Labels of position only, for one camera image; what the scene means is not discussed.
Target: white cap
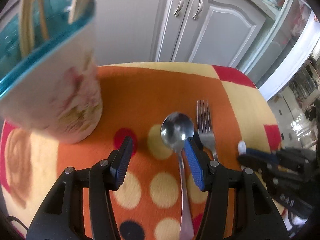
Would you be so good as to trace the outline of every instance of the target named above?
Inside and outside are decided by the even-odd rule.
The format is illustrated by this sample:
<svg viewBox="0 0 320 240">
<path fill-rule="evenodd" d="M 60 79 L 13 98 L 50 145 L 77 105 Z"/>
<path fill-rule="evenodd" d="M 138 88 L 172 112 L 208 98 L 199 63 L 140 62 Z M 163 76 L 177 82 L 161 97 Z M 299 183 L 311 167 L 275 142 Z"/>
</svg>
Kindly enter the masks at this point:
<svg viewBox="0 0 320 240">
<path fill-rule="evenodd" d="M 238 152 L 239 152 L 239 155 L 243 155 L 247 153 L 244 141 L 240 141 L 238 143 Z"/>
</svg>

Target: spoon handle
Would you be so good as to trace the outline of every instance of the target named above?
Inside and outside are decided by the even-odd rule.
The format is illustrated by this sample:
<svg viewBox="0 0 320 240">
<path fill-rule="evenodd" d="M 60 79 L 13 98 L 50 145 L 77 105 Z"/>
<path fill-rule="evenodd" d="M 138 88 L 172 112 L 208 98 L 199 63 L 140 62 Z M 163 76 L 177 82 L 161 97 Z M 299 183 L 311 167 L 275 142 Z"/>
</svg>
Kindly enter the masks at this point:
<svg viewBox="0 0 320 240">
<path fill-rule="evenodd" d="M 192 218 L 188 202 L 187 184 L 184 163 L 182 158 L 182 151 L 178 152 L 181 195 L 182 195 L 182 210 L 181 210 L 181 224 L 179 240 L 191 240 L 194 236 Z"/>
</svg>

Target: spoon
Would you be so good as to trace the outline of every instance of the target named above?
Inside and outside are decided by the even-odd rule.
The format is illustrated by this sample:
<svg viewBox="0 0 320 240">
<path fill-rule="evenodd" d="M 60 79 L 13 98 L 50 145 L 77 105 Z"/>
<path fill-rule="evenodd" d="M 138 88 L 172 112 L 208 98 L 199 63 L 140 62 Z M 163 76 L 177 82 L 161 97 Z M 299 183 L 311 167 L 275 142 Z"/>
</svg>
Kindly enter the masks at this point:
<svg viewBox="0 0 320 240">
<path fill-rule="evenodd" d="M 192 218 L 188 203 L 187 184 L 182 158 L 184 141 L 188 137 L 193 137 L 194 126 L 192 120 L 185 114 L 174 112 L 169 114 L 161 126 L 161 138 L 163 143 L 178 154 L 182 211 L 179 240 L 191 240 L 194 236 Z"/>
</svg>

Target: metal screw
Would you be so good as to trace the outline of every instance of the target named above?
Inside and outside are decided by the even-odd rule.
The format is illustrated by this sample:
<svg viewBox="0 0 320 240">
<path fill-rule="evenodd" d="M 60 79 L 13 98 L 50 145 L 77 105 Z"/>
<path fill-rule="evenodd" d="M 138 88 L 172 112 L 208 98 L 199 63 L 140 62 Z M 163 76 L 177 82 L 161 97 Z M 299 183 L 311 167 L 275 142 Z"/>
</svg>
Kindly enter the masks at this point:
<svg viewBox="0 0 320 240">
<path fill-rule="evenodd" d="M 217 161 L 210 161 L 210 165 L 212 167 L 218 167 L 219 166 L 219 163 Z"/>
<path fill-rule="evenodd" d="M 68 167 L 68 168 L 66 168 L 66 169 L 64 170 L 64 172 L 65 172 L 66 174 L 70 174 L 70 173 L 73 172 L 73 168 L 72 168 L 72 167 Z"/>
<path fill-rule="evenodd" d="M 101 160 L 99 162 L 100 166 L 107 166 L 109 164 L 108 160 Z"/>
<path fill-rule="evenodd" d="M 278 185 L 278 184 L 279 184 L 279 181 L 278 181 L 278 179 L 276 179 L 276 178 L 273 178 L 272 181 L 273 181 L 273 184 L 275 184 L 275 185 Z"/>
<path fill-rule="evenodd" d="M 253 173 L 253 170 L 251 170 L 250 168 L 245 168 L 244 171 L 246 174 L 249 174 L 249 175 Z"/>
</svg>

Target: spoon bowl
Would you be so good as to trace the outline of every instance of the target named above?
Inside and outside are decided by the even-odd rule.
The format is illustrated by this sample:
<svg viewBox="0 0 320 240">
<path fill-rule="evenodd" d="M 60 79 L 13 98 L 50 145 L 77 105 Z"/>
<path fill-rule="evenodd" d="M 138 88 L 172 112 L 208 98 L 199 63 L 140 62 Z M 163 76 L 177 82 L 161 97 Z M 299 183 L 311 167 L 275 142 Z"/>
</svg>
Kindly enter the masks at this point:
<svg viewBox="0 0 320 240">
<path fill-rule="evenodd" d="M 193 137 L 194 126 L 192 120 L 185 114 L 174 112 L 169 114 L 161 126 L 161 138 L 163 143 L 180 153 L 184 147 L 184 141 Z"/>
</svg>

